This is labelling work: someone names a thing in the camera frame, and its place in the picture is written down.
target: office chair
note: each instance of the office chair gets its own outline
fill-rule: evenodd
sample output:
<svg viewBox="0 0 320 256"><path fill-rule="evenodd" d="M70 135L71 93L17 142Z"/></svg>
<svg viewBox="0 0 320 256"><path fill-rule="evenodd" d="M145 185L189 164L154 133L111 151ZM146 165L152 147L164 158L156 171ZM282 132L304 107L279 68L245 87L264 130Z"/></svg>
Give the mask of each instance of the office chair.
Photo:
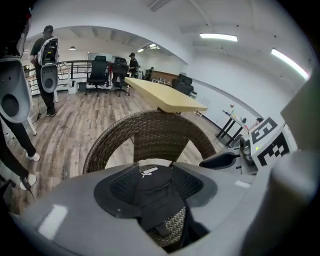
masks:
<svg viewBox="0 0 320 256"><path fill-rule="evenodd" d="M91 65L91 75L89 78L87 78L87 82L89 84L95 85L95 91L96 91L96 96L99 96L98 92L98 86L104 86L106 83L106 86L109 86L108 82L108 62L106 61L106 56L99 56L97 55L94 58L94 61L92 62Z"/></svg>
<svg viewBox="0 0 320 256"><path fill-rule="evenodd" d="M118 97L120 97L121 92L130 96L130 92L123 89L123 86L125 85L125 77L127 77L129 69L126 59L116 57L114 63L111 64L111 68L113 73L112 84L114 86L114 91L119 91Z"/></svg>
<svg viewBox="0 0 320 256"><path fill-rule="evenodd" d="M192 84L192 78L187 77L183 74L179 74L178 78L177 78L181 83L185 84L185 85L191 85Z"/></svg>
<svg viewBox="0 0 320 256"><path fill-rule="evenodd" d="M178 79L172 79L172 88L173 89L176 89L177 91L185 94L185 95L190 95L193 90L194 90L194 87L190 84L185 84L185 83L182 83L181 81L179 81Z"/></svg>

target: shoe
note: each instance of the shoe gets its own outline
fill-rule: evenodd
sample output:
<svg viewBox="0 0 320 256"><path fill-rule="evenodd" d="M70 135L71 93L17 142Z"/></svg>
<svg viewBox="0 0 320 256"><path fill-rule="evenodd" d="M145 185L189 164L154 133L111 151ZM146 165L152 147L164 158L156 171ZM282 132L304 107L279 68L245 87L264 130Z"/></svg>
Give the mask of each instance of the shoe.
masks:
<svg viewBox="0 0 320 256"><path fill-rule="evenodd" d="M30 186L34 185L34 184L36 183L36 181L37 181L37 176L34 175L34 174L30 174L30 173L29 173L28 182L29 182ZM25 185L23 185L22 182L20 182L20 188L21 188L22 190L27 190L26 187L25 187Z"/></svg>
<svg viewBox="0 0 320 256"><path fill-rule="evenodd" d="M33 156L29 156L28 153L25 153L25 157L35 162L38 162L40 160L40 155L38 153L35 153Z"/></svg>
<svg viewBox="0 0 320 256"><path fill-rule="evenodd" d="M52 118L53 118L55 115L56 115L56 111L55 111L55 110L54 110L54 111L49 111L49 112L47 111L47 112L46 112L46 116L47 116L47 117L52 117Z"/></svg>

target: wicker chair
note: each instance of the wicker chair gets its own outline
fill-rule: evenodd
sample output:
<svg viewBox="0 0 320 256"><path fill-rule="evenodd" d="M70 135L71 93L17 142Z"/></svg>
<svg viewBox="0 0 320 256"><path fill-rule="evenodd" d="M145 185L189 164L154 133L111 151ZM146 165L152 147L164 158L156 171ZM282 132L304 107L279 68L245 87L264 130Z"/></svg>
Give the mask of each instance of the wicker chair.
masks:
<svg viewBox="0 0 320 256"><path fill-rule="evenodd" d="M205 133L180 114L151 110L131 114L110 126L90 149L83 173L105 169L113 152L127 139L134 137L133 162L145 159L165 159L176 162L192 141L203 159L216 153ZM179 241L185 219L185 208L165 222L171 234L159 236L154 230L148 234L161 247Z"/></svg>

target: wooden table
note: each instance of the wooden table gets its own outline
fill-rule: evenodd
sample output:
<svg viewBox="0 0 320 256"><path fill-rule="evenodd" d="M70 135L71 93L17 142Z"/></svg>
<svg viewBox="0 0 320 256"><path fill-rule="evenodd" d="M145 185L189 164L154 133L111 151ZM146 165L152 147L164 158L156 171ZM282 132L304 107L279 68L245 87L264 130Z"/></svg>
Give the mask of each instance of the wooden table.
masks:
<svg viewBox="0 0 320 256"><path fill-rule="evenodd" d="M193 98L169 86L129 77L126 77L124 81L164 112L178 113L208 109Z"/></svg>

